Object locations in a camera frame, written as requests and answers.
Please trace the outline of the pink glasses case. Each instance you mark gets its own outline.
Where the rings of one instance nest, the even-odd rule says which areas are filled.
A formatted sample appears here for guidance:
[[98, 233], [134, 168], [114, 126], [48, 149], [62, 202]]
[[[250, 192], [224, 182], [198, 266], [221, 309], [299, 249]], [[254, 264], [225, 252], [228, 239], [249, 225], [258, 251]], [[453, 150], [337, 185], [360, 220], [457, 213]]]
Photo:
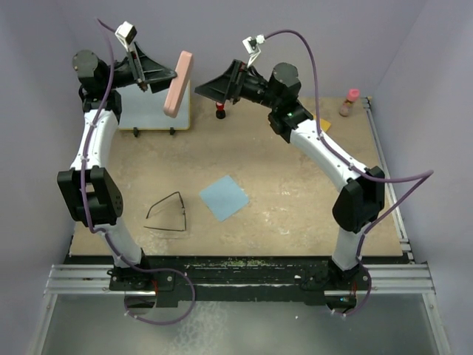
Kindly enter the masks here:
[[163, 106], [163, 112], [170, 118], [176, 118], [180, 110], [183, 96], [191, 76], [193, 64], [193, 54], [187, 51], [182, 51], [175, 68], [177, 76], [171, 80]]

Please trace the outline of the blue cleaning cloth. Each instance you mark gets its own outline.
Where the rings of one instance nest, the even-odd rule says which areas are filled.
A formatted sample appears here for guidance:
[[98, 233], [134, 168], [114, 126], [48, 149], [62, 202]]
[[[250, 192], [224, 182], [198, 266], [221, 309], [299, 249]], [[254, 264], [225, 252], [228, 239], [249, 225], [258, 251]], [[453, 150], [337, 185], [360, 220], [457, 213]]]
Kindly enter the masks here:
[[204, 188], [199, 196], [219, 222], [228, 219], [249, 203], [244, 190], [229, 175]]

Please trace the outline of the thin framed sunglasses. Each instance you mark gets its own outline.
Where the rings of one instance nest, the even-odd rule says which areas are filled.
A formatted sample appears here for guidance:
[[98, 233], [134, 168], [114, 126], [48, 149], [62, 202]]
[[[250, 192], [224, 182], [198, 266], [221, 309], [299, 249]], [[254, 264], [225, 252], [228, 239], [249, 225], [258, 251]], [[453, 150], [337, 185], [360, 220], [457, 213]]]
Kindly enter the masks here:
[[143, 227], [154, 231], [186, 232], [186, 205], [181, 193], [172, 192], [153, 203], [146, 213]]

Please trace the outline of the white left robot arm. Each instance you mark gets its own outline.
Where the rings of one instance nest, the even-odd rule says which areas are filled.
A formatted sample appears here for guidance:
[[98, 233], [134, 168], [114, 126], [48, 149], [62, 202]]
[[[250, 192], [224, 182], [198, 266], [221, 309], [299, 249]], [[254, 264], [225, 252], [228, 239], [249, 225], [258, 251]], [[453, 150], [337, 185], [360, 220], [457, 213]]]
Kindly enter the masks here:
[[79, 96], [84, 131], [71, 166], [57, 174], [58, 187], [72, 219], [81, 222], [108, 245], [118, 268], [130, 268], [126, 281], [136, 290], [152, 282], [146, 256], [123, 221], [123, 197], [107, 171], [109, 153], [122, 113], [120, 88], [138, 85], [142, 91], [160, 92], [177, 74], [150, 59], [133, 43], [122, 61], [107, 64], [91, 50], [72, 60], [81, 85]]

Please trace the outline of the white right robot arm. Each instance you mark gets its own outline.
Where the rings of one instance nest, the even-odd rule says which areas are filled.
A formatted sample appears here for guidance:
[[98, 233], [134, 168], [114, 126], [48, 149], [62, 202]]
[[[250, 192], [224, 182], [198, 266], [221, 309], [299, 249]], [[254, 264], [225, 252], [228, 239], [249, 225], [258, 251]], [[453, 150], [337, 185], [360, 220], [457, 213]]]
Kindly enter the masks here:
[[317, 130], [316, 119], [299, 100], [301, 86], [292, 64], [277, 64], [270, 78], [264, 79], [255, 69], [234, 60], [222, 75], [194, 91], [219, 104], [236, 104], [244, 98], [269, 108], [274, 133], [300, 149], [329, 177], [338, 192], [332, 214], [339, 230], [331, 257], [335, 267], [328, 278], [334, 288], [346, 289], [355, 280], [362, 233], [384, 209], [384, 172], [377, 166], [367, 168]]

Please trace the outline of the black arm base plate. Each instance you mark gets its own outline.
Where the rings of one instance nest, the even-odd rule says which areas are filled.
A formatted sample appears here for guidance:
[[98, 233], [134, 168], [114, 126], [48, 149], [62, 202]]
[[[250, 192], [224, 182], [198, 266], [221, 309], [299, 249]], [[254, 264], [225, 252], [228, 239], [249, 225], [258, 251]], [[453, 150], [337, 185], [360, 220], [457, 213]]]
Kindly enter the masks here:
[[146, 298], [160, 307], [180, 301], [335, 303], [352, 307], [367, 291], [371, 276], [364, 267], [337, 271], [329, 257], [148, 256], [153, 274], [119, 270], [110, 256], [71, 256], [68, 266], [105, 270], [109, 290]]

